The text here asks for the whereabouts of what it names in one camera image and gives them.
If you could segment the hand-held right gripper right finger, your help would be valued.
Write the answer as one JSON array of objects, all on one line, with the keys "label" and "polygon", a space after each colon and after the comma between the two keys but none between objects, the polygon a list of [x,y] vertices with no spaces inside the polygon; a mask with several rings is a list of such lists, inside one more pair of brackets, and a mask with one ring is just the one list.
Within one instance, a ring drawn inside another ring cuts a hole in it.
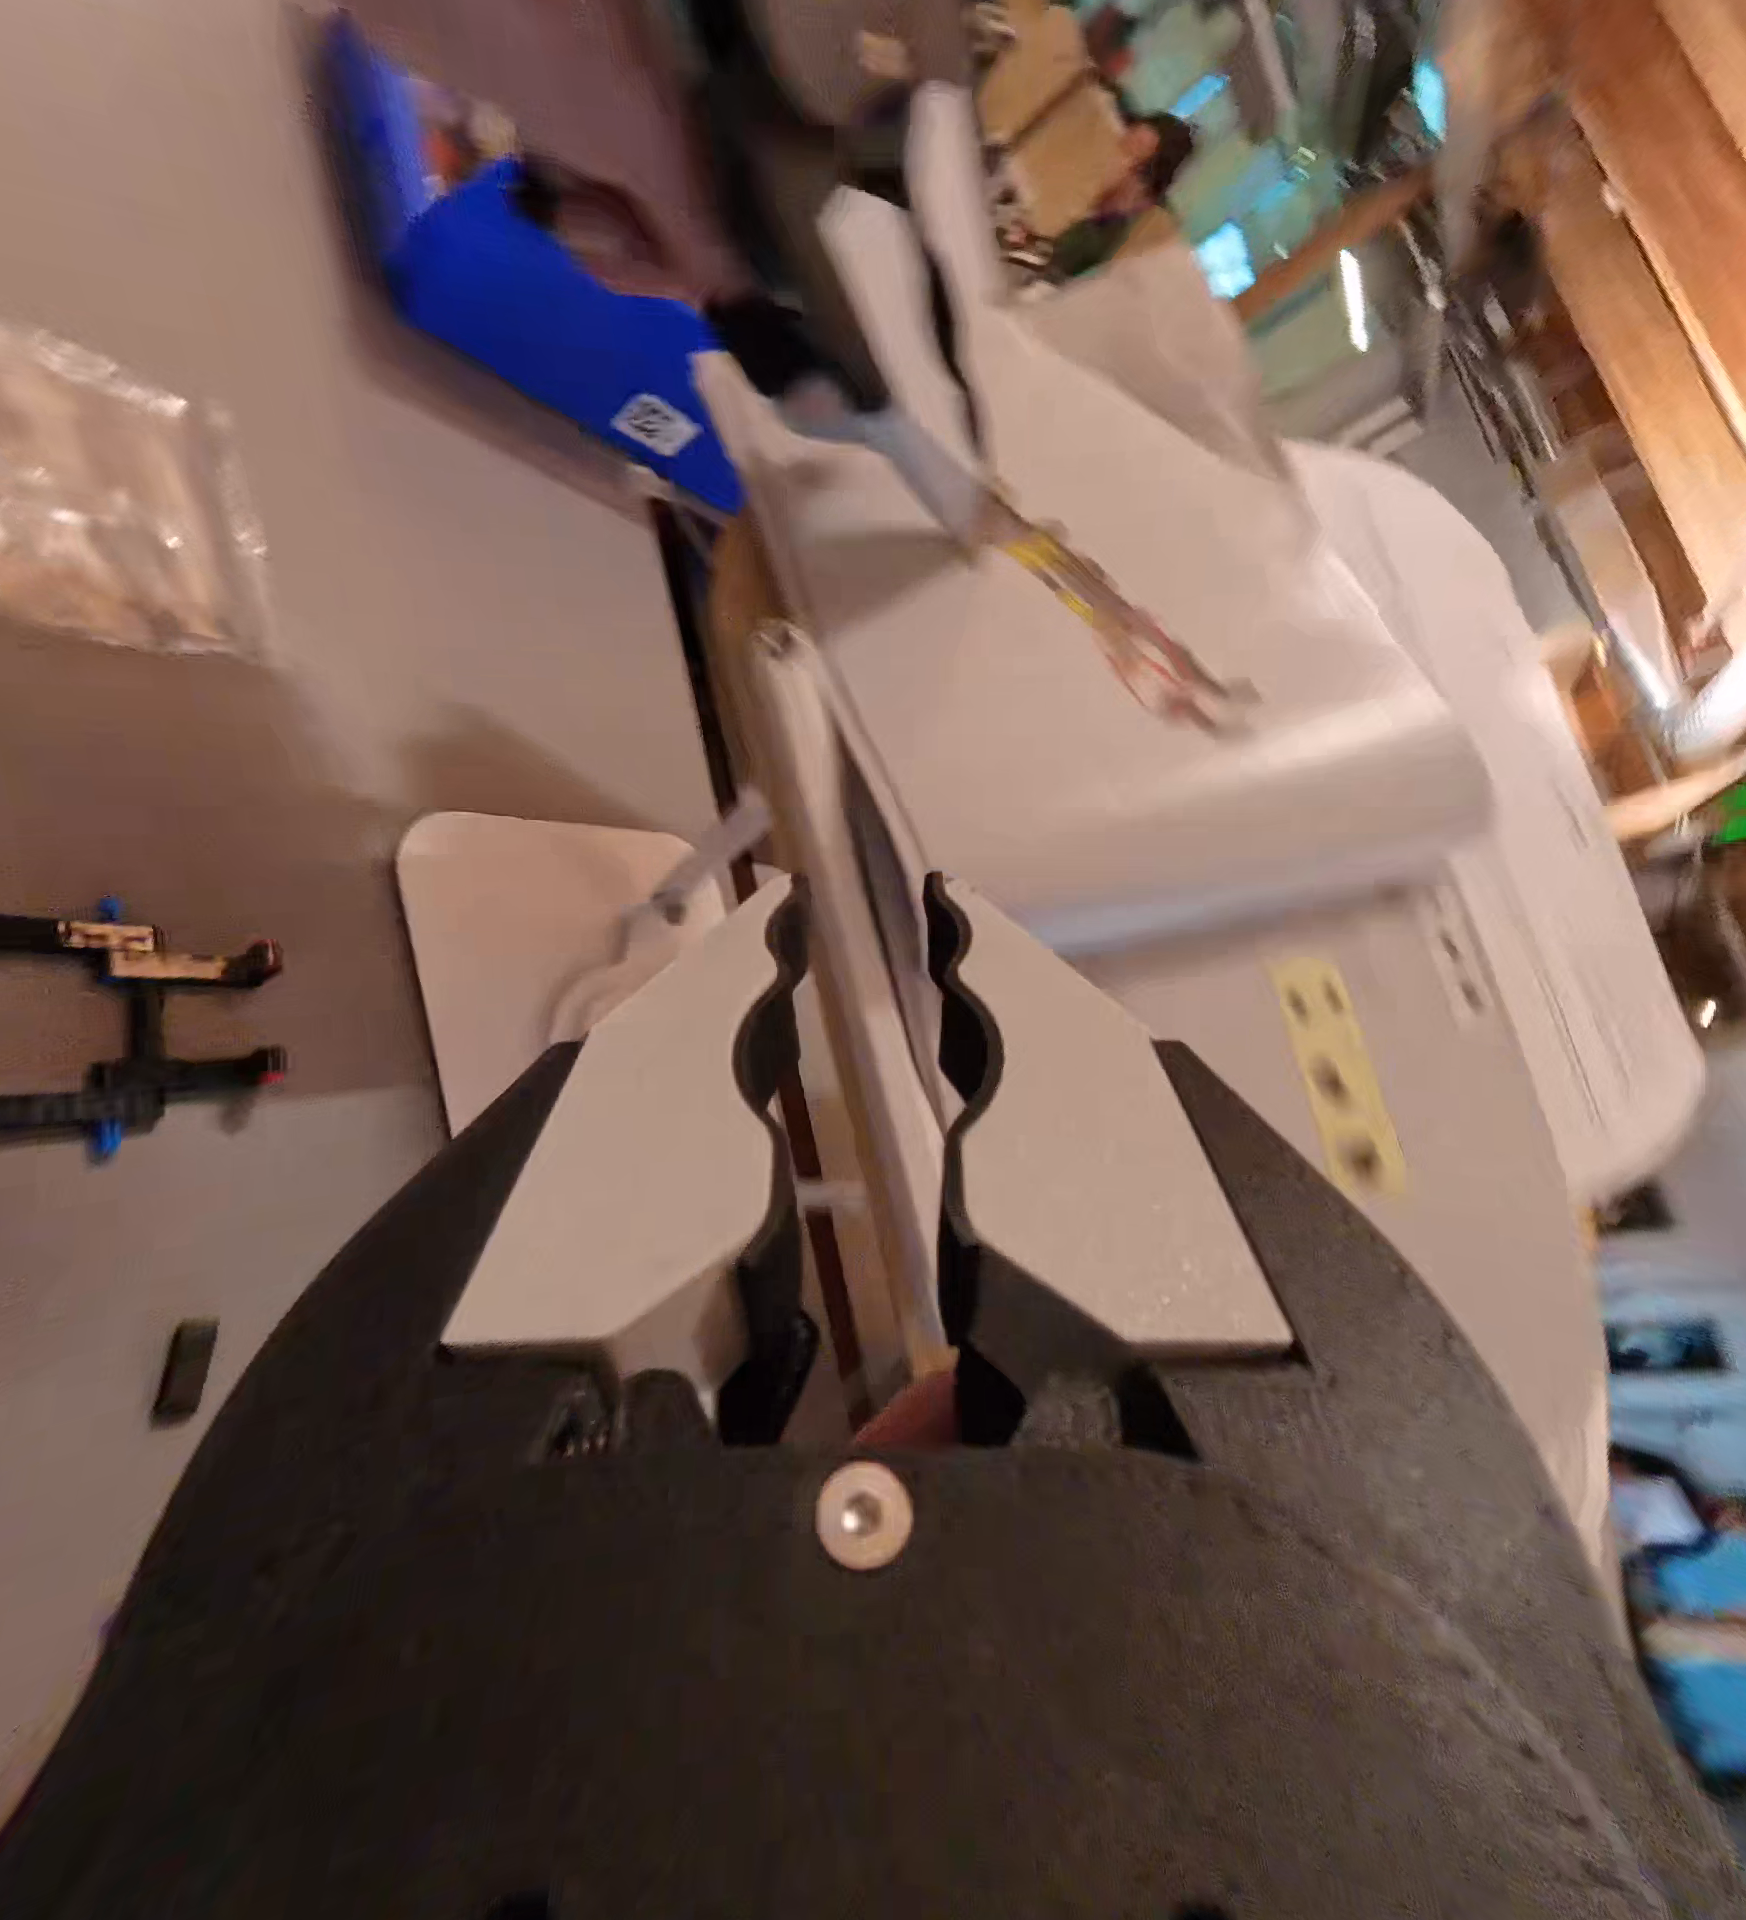
[{"label": "hand-held right gripper right finger", "polygon": [[1296,1337],[1157,1042],[966,883],[929,876],[923,918],[961,1439],[1190,1445],[1165,1373]]}]

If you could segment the clear plastic bag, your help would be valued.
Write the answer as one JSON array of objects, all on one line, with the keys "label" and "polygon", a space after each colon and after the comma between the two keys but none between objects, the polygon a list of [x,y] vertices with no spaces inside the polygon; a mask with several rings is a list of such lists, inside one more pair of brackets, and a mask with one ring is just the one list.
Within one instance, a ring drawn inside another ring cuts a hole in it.
[{"label": "clear plastic bag", "polygon": [[0,319],[0,615],[147,657],[263,660],[266,538],[230,418]]}]

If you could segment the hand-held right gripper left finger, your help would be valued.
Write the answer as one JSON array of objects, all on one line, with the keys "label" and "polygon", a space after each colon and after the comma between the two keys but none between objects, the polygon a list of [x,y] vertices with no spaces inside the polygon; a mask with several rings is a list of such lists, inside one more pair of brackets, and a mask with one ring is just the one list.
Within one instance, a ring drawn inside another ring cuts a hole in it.
[{"label": "hand-held right gripper left finger", "polygon": [[796,1170],[808,892],[764,883],[571,1050],[444,1330],[453,1354],[686,1379],[726,1445],[775,1445],[803,1399]]}]

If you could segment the lego instruction booklet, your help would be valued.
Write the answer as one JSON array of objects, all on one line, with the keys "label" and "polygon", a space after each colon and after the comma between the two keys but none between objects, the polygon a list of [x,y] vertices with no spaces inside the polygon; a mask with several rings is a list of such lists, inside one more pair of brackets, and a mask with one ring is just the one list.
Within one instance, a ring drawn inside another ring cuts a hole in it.
[{"label": "lego instruction booklet", "polygon": [[1431,1259],[1590,1555],[1611,1558],[1607,1392],[1583,1212],[1510,1021],[1440,876],[1491,796],[1460,721],[1326,538],[1235,318],[1156,247],[1027,295],[1036,427],[985,477],[1111,564],[1196,665],[1211,723],[1113,665],[1013,560],[964,550],[887,461],[797,434],[697,365],[745,508],[717,541],[726,718],[764,765],[742,636],[768,615],[831,651],[929,867],[974,883],[1157,1037],[1244,1068],[1270,1118],[1326,1124],[1285,980],[1336,969],[1375,1070],[1375,1152],[1348,1175]]}]

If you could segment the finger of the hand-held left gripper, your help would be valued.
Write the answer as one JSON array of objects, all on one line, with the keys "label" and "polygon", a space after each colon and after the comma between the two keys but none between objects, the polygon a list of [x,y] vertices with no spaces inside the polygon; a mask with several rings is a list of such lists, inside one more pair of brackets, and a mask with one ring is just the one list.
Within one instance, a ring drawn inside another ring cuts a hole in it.
[{"label": "finger of the hand-held left gripper", "polygon": [[1036,427],[1036,337],[984,203],[966,93],[913,93],[904,178],[907,411],[956,460],[1021,460]]},{"label": "finger of the hand-held left gripper", "polygon": [[835,403],[818,434],[879,456],[931,518],[985,515],[980,407],[959,365],[956,304],[915,218],[831,191],[818,240],[874,373],[874,401]]}]

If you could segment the blue plastic bin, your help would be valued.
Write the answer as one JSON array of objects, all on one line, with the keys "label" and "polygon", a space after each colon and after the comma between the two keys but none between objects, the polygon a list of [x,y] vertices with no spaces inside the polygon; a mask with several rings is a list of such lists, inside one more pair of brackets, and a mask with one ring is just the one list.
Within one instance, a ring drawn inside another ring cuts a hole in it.
[{"label": "blue plastic bin", "polygon": [[318,29],[318,102],[369,276],[399,324],[498,375],[710,515],[742,480],[697,382],[717,349],[680,304],[613,293],[518,206],[519,166],[429,162],[423,83],[349,16]]}]

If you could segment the black lego chassis assembly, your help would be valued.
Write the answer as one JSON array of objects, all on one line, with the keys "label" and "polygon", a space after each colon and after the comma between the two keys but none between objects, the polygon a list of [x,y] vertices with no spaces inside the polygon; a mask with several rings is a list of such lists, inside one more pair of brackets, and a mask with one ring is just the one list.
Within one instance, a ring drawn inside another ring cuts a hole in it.
[{"label": "black lego chassis assembly", "polygon": [[0,1096],[0,1140],[79,1138],[94,1163],[107,1163],[173,1106],[246,1101],[284,1080],[281,1048],[183,1058],[164,1042],[170,996],[259,990],[284,971],[275,942],[257,939],[225,955],[186,952],[107,899],[86,917],[0,915],[1,958],[62,961],[91,972],[123,1011],[123,1048],[92,1064],[71,1091]]}]

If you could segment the printed paper sheet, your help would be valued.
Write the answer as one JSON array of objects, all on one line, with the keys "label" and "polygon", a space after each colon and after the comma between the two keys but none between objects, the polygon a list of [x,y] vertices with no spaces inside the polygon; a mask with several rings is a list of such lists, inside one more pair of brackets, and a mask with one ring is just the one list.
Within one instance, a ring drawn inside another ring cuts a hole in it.
[{"label": "printed paper sheet", "polygon": [[1703,1096],[1703,1050],[1513,580],[1422,480],[1288,441],[1326,538],[1430,678],[1485,773],[1485,828],[1447,858],[1440,911],[1484,964],[1583,1207],[1655,1177]]}]

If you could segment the small black lego piece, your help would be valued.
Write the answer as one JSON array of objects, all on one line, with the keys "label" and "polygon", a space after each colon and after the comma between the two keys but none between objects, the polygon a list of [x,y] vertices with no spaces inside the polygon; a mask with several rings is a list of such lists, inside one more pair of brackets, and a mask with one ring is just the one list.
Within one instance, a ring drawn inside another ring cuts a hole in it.
[{"label": "small black lego piece", "polygon": [[183,1428],[195,1420],[207,1396],[213,1362],[217,1354],[220,1322],[215,1316],[188,1316],[178,1322],[164,1343],[164,1357],[148,1405],[148,1428]]}]

